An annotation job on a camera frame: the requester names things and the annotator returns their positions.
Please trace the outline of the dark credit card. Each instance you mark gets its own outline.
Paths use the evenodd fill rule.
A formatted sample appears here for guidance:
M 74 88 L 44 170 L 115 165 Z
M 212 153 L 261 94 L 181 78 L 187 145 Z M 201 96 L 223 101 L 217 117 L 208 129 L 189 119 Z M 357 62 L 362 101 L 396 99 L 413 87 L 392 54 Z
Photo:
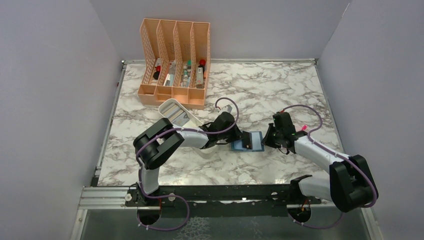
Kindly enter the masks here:
M 245 149 L 252 149 L 252 133 L 249 131 L 242 132 L 241 145 Z

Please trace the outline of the teal card holder wallet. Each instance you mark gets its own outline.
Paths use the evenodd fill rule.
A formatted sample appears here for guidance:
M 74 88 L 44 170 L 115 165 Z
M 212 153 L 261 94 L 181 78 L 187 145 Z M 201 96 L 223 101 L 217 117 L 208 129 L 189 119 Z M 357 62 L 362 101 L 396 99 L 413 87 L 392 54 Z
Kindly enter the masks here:
M 264 152 L 261 131 L 243 131 L 242 138 L 231 143 L 233 152 Z

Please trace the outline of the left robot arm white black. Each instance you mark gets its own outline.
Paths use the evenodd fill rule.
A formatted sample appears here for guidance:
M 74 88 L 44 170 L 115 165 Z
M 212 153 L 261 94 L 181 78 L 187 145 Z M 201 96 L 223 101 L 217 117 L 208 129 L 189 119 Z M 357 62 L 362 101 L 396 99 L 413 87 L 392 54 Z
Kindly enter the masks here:
M 219 143 L 228 144 L 243 138 L 236 124 L 237 119 L 228 112 L 222 112 L 215 121 L 197 127 L 183 127 L 161 118 L 133 141 L 136 161 L 139 164 L 138 199 L 144 205 L 157 200 L 159 169 L 178 148 L 190 147 L 199 150 L 210 149 Z

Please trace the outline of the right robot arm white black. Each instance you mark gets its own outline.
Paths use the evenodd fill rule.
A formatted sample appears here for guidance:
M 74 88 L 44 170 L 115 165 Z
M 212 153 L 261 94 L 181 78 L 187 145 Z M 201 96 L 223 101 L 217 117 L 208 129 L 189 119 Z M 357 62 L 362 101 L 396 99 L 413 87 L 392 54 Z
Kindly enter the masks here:
M 367 160 L 361 155 L 347 155 L 331 149 L 312 138 L 304 130 L 296 130 L 287 112 L 272 116 L 273 123 L 262 141 L 263 145 L 309 159 L 327 173 L 327 177 L 304 175 L 293 179 L 289 199 L 300 204 L 308 197 L 333 202 L 343 213 L 373 206 L 378 190 Z

